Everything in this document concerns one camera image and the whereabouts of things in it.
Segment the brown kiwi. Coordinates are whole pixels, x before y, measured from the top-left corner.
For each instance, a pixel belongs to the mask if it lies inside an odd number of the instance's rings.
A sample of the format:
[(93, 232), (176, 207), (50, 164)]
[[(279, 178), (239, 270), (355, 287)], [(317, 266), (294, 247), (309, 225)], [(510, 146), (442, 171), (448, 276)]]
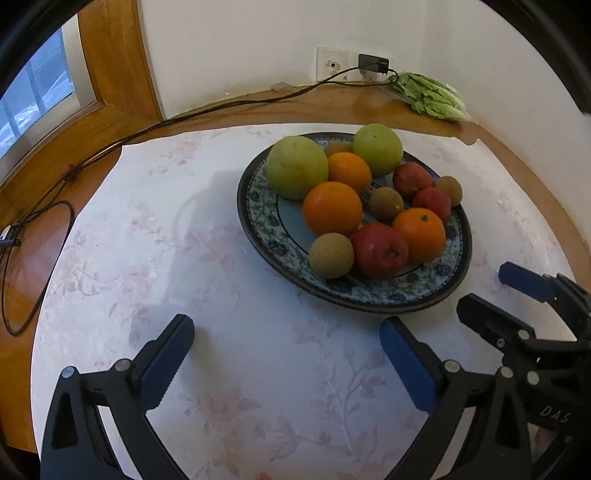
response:
[(405, 210), (401, 195), (390, 187), (381, 187), (370, 194), (370, 213), (379, 221), (390, 224)]
[(438, 178), (435, 181), (435, 187), (449, 196), (453, 207), (457, 207), (462, 202), (462, 186), (453, 176), (443, 176)]
[(352, 153), (352, 145), (349, 142), (342, 141), (342, 140), (334, 140), (329, 142), (324, 149), (325, 155), (327, 157), (331, 157), (332, 155), (338, 153), (349, 152)]

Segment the red apple with stem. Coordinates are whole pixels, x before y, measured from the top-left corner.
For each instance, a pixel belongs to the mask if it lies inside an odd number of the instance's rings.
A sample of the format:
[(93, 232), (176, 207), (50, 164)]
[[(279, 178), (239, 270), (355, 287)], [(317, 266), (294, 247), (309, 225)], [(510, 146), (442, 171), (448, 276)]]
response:
[(444, 225), (448, 224), (452, 216), (450, 197), (436, 187), (429, 187), (419, 191), (413, 198), (412, 206), (432, 211)]

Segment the small yellow-brown kiwi bottom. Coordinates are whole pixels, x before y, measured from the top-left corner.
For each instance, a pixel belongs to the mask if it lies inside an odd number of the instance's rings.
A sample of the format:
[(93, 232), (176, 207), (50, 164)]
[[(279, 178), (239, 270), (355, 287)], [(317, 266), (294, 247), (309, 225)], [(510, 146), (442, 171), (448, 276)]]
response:
[(312, 243), (308, 262), (311, 270), (321, 277), (335, 279), (345, 276), (355, 264), (353, 244), (342, 234), (324, 234)]

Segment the large orange front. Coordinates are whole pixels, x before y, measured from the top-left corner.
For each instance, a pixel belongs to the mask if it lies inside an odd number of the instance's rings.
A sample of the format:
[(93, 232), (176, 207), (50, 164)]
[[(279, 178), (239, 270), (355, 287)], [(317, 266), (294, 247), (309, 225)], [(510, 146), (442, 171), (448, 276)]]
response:
[(339, 233), (349, 237), (363, 219), (363, 205), (348, 185), (329, 181), (315, 187), (301, 205), (304, 223), (315, 236)]

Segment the large green pomelo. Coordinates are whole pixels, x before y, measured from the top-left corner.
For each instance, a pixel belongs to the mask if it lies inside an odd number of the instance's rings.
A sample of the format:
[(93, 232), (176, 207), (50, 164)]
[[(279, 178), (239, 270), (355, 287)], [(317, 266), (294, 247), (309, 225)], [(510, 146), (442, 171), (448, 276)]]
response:
[(375, 177), (394, 172), (402, 162), (404, 148), (400, 137), (383, 124), (369, 124), (353, 136), (353, 152), (366, 161)]

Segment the small orange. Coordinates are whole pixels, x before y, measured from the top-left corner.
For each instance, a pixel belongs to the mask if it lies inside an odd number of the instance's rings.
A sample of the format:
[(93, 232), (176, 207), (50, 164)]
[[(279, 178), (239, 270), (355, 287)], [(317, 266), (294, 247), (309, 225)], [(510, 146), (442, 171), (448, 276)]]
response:
[(365, 193), (372, 184), (373, 175), (369, 165), (352, 152), (338, 152), (328, 158), (329, 180), (341, 182), (358, 194)]

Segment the green pear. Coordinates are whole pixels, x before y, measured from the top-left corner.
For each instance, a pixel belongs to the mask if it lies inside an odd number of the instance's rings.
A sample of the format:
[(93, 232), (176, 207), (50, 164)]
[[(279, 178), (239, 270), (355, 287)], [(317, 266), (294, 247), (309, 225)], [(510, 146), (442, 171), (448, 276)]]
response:
[(324, 150), (304, 136), (287, 136), (277, 141), (263, 170), (270, 188), (288, 200), (304, 200), (311, 189), (329, 179)]

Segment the white floral tablecloth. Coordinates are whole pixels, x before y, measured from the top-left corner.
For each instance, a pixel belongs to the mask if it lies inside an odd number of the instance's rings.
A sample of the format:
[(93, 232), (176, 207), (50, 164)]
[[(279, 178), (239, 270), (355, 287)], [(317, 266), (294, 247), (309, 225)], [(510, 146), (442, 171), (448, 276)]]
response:
[(156, 434), (191, 479), (382, 479), (426, 420), (380, 345), (381, 319), (283, 278), (238, 218), (246, 167), (287, 124), (186, 133), (126, 147), (78, 215), (35, 334), (39, 446), (59, 376), (131, 359), (177, 314), (193, 343), (156, 409)]

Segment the green lettuce in bag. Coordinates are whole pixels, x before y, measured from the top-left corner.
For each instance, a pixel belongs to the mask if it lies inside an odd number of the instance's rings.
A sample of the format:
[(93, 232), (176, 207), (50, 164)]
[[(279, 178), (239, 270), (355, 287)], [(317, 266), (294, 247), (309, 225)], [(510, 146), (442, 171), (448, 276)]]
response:
[(462, 95), (447, 84), (413, 72), (394, 74), (390, 82), (418, 114), (446, 121), (472, 121)]

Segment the black power adapter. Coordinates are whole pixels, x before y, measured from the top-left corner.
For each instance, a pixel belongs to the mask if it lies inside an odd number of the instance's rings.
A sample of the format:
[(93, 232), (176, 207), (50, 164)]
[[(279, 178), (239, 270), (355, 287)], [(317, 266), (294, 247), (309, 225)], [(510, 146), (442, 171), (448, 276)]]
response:
[(372, 72), (386, 75), (390, 72), (390, 60), (386, 57), (360, 53), (358, 68), (362, 74)]

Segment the white wall socket plate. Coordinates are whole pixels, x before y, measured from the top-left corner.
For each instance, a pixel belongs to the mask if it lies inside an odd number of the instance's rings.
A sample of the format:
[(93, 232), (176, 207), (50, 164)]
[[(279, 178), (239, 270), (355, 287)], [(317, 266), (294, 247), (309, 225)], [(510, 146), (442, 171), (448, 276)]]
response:
[(386, 81), (391, 74), (359, 69), (359, 51), (318, 47), (315, 50), (315, 80), (335, 76), (334, 81), (349, 84), (370, 84)]

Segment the window with wooden frame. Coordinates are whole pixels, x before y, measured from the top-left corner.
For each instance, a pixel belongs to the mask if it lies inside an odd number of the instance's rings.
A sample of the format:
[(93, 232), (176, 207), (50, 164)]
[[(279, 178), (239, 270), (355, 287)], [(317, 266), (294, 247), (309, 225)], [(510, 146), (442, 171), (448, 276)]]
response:
[(90, 1), (60, 20), (1, 97), (1, 186), (43, 185), (162, 118), (138, 2)]

